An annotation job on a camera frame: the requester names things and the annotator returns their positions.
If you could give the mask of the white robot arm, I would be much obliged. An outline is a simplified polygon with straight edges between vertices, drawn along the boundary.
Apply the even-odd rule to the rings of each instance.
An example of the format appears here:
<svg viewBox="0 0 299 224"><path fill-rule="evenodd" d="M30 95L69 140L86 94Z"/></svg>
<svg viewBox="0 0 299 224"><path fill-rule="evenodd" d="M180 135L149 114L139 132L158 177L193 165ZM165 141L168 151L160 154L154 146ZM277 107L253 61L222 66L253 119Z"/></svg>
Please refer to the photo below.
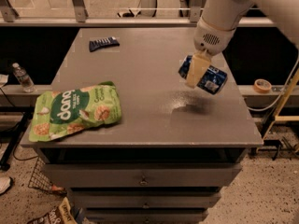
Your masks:
<svg viewBox="0 0 299 224"><path fill-rule="evenodd" d="M206 0L197 22L186 85L194 88L211 65L211 58L224 51L242 16L257 6L289 40L299 45L299 0Z"/></svg>

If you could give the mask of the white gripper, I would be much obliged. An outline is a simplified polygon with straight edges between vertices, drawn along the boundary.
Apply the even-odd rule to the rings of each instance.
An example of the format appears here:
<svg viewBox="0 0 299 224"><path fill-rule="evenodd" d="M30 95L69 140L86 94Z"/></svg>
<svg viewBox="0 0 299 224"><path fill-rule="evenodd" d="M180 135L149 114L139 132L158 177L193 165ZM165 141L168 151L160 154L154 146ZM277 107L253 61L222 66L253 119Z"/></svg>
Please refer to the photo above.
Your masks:
<svg viewBox="0 0 299 224"><path fill-rule="evenodd" d="M223 30L210 25L204 19L197 22L193 42L196 51L191 60L186 78L186 85L195 88L208 67L211 65L211 56L223 52L235 33L235 29Z"/></svg>

